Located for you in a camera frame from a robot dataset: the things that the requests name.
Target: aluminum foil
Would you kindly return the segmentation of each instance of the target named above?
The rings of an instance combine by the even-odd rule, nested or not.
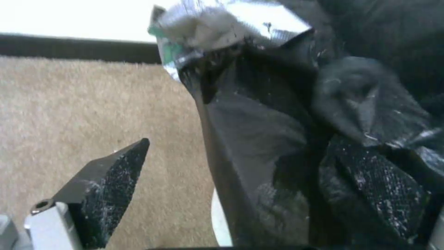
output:
[[[149,33],[164,68],[180,81],[178,70],[205,52],[239,43],[275,48],[310,29],[272,0],[182,0],[167,11],[155,6]]]

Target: carpet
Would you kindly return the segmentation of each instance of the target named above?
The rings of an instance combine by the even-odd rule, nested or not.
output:
[[[159,65],[0,56],[0,213],[22,228],[92,159],[151,141],[107,249],[215,246],[192,97]]]

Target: plastic bag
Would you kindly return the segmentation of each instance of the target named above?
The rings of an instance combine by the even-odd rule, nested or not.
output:
[[[428,39],[441,29],[394,30],[418,17],[408,6],[441,4],[281,2],[313,29],[277,47],[168,41],[183,46],[168,65],[196,101],[234,245],[423,249],[444,204],[443,78],[436,66],[419,75],[411,66],[443,59]],[[199,13],[199,22],[210,16]]]
[[[326,137],[281,69],[246,50],[212,57],[221,58],[217,53],[224,62],[200,60],[181,79],[196,100],[234,244],[307,243],[306,196],[321,157],[313,149]]]

